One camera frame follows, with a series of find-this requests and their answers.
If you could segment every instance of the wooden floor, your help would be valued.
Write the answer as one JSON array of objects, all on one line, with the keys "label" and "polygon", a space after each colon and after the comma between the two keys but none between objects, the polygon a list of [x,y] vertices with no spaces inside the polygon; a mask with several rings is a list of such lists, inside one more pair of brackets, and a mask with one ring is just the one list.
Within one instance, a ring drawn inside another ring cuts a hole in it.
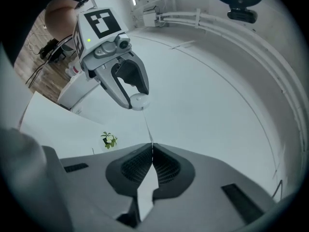
[{"label": "wooden floor", "polygon": [[[24,82],[26,82],[32,73],[46,61],[46,59],[42,60],[40,55],[36,55],[39,50],[46,46],[47,42],[53,38],[43,26],[44,12],[39,15],[31,30],[37,34],[32,34],[30,32],[28,35],[28,39],[34,48],[33,51],[29,50],[28,41],[26,40],[15,62],[14,69]],[[60,60],[58,63],[48,63],[40,71],[30,90],[33,93],[37,91],[51,101],[57,103],[61,90],[70,80],[70,77],[65,73],[65,69],[68,67],[68,63],[74,60],[75,57],[76,53],[71,57]]]}]

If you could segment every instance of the robotic arm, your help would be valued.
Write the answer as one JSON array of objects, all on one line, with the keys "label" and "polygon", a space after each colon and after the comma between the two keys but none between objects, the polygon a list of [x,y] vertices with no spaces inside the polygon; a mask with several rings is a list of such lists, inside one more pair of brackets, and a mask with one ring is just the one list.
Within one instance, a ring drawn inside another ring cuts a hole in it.
[{"label": "robotic arm", "polygon": [[118,78],[145,95],[149,94],[149,83],[126,31],[128,28],[112,8],[93,9],[79,14],[73,40],[87,78],[95,78],[114,101],[131,109],[131,100]]}]

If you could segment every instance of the small plant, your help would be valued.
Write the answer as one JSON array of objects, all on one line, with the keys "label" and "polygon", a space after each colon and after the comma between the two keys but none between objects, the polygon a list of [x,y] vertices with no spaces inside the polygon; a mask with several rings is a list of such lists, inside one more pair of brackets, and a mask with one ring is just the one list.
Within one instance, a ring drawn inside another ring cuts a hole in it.
[{"label": "small plant", "polygon": [[105,148],[110,149],[110,147],[114,147],[117,144],[117,137],[114,135],[111,135],[110,133],[103,132],[103,141],[105,143]]}]

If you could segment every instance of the white curved railing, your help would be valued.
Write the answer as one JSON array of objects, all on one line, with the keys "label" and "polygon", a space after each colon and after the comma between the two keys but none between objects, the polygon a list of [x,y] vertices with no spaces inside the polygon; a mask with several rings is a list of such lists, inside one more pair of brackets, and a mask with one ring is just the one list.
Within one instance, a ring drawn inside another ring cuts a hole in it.
[{"label": "white curved railing", "polygon": [[[188,19],[189,16],[195,17],[195,20]],[[182,24],[210,31],[231,41],[254,57],[281,88],[294,113],[302,151],[307,150],[309,100],[294,70],[273,46],[249,29],[226,19],[200,13],[199,9],[196,12],[169,12],[160,14],[158,17],[160,22]]]}]

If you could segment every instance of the white cord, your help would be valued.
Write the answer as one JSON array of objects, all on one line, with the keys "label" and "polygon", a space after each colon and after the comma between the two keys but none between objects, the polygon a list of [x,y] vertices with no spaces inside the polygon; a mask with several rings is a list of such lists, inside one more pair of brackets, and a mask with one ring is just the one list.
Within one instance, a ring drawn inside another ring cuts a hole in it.
[{"label": "white cord", "polygon": [[35,52],[34,52],[34,46],[33,46],[33,44],[30,43],[30,38],[31,38],[31,36],[32,36],[33,34],[48,36],[49,34],[36,33],[36,30],[38,30],[39,27],[40,27],[40,26],[43,26],[43,25],[44,25],[44,24],[40,24],[34,31],[30,31],[29,33],[31,33],[31,35],[30,35],[28,38],[26,38],[26,40],[28,41],[28,49],[29,49],[29,51],[33,52],[34,55],[38,55],[39,52],[38,52],[38,53],[35,53]]}]

